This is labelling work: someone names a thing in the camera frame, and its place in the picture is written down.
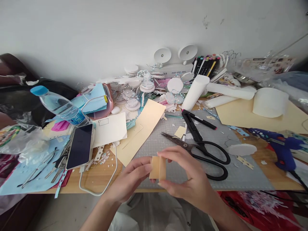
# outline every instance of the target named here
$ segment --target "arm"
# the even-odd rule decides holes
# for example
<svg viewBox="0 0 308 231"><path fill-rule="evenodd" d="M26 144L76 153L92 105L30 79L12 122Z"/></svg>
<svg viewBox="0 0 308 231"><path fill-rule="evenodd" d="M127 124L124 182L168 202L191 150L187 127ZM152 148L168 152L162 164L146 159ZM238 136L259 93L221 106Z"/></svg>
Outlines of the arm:
<svg viewBox="0 0 308 231"><path fill-rule="evenodd" d="M188 181L175 184L161 180L159 185L174 197L183 198L193 206L209 214L216 222L220 231L250 230L250 228L222 201L212 189L210 182L199 161L194 159L180 146L169 147L158 152L162 156L177 162L185 169Z"/></svg>
<svg viewBox="0 0 308 231"><path fill-rule="evenodd" d="M107 231L120 205L127 201L152 170L152 157L132 160L102 195L80 231Z"/></svg>

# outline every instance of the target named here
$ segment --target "blue glue gun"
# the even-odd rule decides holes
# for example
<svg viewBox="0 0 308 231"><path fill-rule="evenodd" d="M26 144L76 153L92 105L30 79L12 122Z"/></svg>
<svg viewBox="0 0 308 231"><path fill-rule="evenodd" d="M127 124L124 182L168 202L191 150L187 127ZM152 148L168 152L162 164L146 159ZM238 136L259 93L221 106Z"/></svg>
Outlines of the blue glue gun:
<svg viewBox="0 0 308 231"><path fill-rule="evenodd" d="M294 137L284 138L282 134L257 128L249 128L248 131L271 145L277 155L278 161L275 164L278 168L284 171L293 171L296 169L296 164L290 149L301 149L304 141Z"/></svg>

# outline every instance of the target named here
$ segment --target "gray cutting mat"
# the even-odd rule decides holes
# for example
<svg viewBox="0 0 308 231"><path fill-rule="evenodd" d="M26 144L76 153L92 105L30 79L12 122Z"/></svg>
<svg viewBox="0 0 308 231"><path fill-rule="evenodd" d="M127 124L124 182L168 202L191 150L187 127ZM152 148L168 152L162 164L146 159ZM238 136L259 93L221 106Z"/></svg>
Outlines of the gray cutting mat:
<svg viewBox="0 0 308 231"><path fill-rule="evenodd" d="M207 111L198 110L192 111L195 115L201 117L202 119L207 120L208 122L214 124L218 127L216 131L206 127L203 124L197 124L196 127L199 130L203 140L211 141L219 144L223 148L227 148L233 144L240 144L240 140L234 134L234 132L229 129L226 125L220 123L219 120L207 119L206 116L211 116ZM170 113L172 115L179 114L178 112ZM141 146L134 158L141 156L156 156L158 151L163 150L164 148L175 146L173 142L162 136L160 133L165 132L170 135L174 135L179 126L185 126L184 120L180 118L168 118L167 120L160 120L154 131ZM186 139L187 143L195 143L193 139ZM225 160L225 156L217 148L206 145L206 148L209 153L212 155ZM193 149L194 154L201 155L203 154L197 150ZM274 190L274 187L263 174L260 167L253 160L251 156L245 156L244 158L254 166L254 169L251 170L247 166L244 166L239 162L235 156L230 155L231 163L229 165L224 165L228 170L228 177L224 181L213 181L209 180L213 189L215 190L227 190L227 191L248 191L248 190ZM215 165L200 161L203 165L204 170L213 176L222 175L222 169L218 168ZM167 163L167 180L173 181L175 183L182 183L187 180L185 171L174 161ZM159 185L153 184L146 179L141 183L139 188L160 188Z"/></svg>

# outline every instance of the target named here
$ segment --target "blue bottle cap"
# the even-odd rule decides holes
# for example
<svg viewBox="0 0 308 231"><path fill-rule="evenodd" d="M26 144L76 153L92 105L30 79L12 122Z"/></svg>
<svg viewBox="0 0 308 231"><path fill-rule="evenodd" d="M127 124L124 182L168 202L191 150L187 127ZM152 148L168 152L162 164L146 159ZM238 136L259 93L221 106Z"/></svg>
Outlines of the blue bottle cap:
<svg viewBox="0 0 308 231"><path fill-rule="evenodd" d="M44 86L36 86L36 87L33 87L30 89L30 92L33 94L33 95L36 95L36 96L41 96L41 95L44 95L48 92L49 90L44 87Z"/></svg>

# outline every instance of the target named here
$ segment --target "white paper cylinder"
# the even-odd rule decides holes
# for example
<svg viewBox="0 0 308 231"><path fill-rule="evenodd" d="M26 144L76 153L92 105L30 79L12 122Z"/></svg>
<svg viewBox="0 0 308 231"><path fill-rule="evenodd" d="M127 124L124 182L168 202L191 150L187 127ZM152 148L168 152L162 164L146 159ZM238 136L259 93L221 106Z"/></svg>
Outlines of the white paper cylinder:
<svg viewBox="0 0 308 231"><path fill-rule="evenodd" d="M253 86L247 86L247 87L244 87L242 89L245 89L247 91L251 91L251 92L254 92L254 93L257 91ZM232 101L237 100L237 99L239 99L239 98L223 95L223 96L215 97L213 99L209 99L209 100L205 101L204 104L208 108L213 108L213 107L218 107L220 105L232 102Z"/></svg>
<svg viewBox="0 0 308 231"><path fill-rule="evenodd" d="M209 83L206 89L210 92L220 93L226 96L251 100L254 97L254 92L244 89L232 89L222 84Z"/></svg>
<svg viewBox="0 0 308 231"><path fill-rule="evenodd" d="M191 111L209 82L209 77L205 75L197 75L184 99L181 108Z"/></svg>
<svg viewBox="0 0 308 231"><path fill-rule="evenodd" d="M252 112L263 117L275 118L286 112L289 95L275 88L261 88L257 91Z"/></svg>

